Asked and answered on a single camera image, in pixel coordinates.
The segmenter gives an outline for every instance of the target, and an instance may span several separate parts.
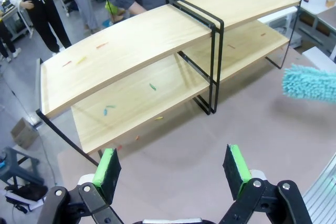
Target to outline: wooden shelf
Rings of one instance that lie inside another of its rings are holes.
[[[224,41],[222,80],[280,48],[288,39],[254,21],[225,33]],[[209,50],[205,41],[184,52],[209,69]],[[127,131],[204,92],[208,85],[180,56],[169,56],[109,85],[71,107],[82,149],[91,154],[103,148]],[[108,108],[104,116],[107,105],[116,107]]]
[[[216,35],[215,66],[218,63],[219,36]],[[221,81],[226,80],[258,59],[274,52],[289,42],[289,39],[267,25],[255,20],[224,33]],[[183,52],[198,64],[207,74],[210,73],[211,39]],[[214,69],[214,80],[217,69]]]
[[[225,32],[298,0],[188,0],[225,22]],[[108,85],[210,37],[210,30],[165,5],[84,39],[41,66],[41,111],[51,118]],[[77,64],[83,57],[86,60]]]

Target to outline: lower shelf board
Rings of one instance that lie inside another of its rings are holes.
[[[184,50],[207,72],[210,42]],[[258,21],[224,33],[221,80],[286,43],[287,38]],[[207,89],[208,82],[178,55],[149,65],[71,107],[82,149],[91,154],[104,148],[124,133]]]

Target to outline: stool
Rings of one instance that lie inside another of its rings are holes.
[[[6,147],[3,149],[3,153],[5,157],[5,166],[0,168],[0,179],[8,185],[11,185],[8,180],[13,178],[14,186],[18,187],[16,177],[19,177],[27,182],[37,185],[43,185],[44,179],[38,175],[37,165],[39,160],[33,157],[30,157],[22,152],[14,150],[10,147]],[[17,159],[17,154],[22,155],[23,158],[20,160]],[[26,169],[20,167],[27,159],[31,161],[31,167],[33,168],[33,172],[29,172]]]

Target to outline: black pants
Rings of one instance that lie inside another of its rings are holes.
[[[3,21],[0,21],[0,52],[5,58],[7,58],[9,55],[6,51],[6,48],[4,47],[4,44],[2,44],[1,39],[6,43],[8,49],[11,52],[15,52],[14,44],[9,37],[9,31],[7,30]]]
[[[34,8],[27,10],[31,22],[35,29],[40,34],[42,40],[47,45],[50,51],[59,52],[59,45],[49,24],[53,28],[55,34],[65,48],[71,46],[71,42],[65,32],[62,20],[59,17],[55,3],[53,0],[24,0],[32,1]]]

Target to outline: floor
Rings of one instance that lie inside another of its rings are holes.
[[[68,18],[56,4],[72,43],[83,39],[78,13]],[[94,2],[100,23],[108,18],[103,6]],[[18,40],[16,47],[23,49],[21,55],[10,64],[2,61],[0,68],[0,149],[14,146],[10,130],[21,117],[32,124],[37,121],[35,63],[51,57],[37,33]],[[293,57],[286,66],[291,62],[307,63]],[[292,179],[302,193],[307,191],[334,154],[335,107],[284,97],[282,74],[262,61],[226,82],[215,115],[206,116],[189,102],[163,120],[125,135],[124,140],[134,141],[120,151],[123,170],[113,202],[123,221],[201,216],[219,222],[232,204],[222,168],[228,143],[240,145],[250,168],[264,171],[271,183]],[[70,111],[53,122],[79,144]],[[40,137],[25,152],[40,159],[39,171],[48,187],[72,189],[81,175],[95,171],[48,126],[38,130]],[[1,217],[13,224],[36,223],[41,211],[24,215],[3,197],[0,208]],[[250,223],[268,222],[256,214]]]

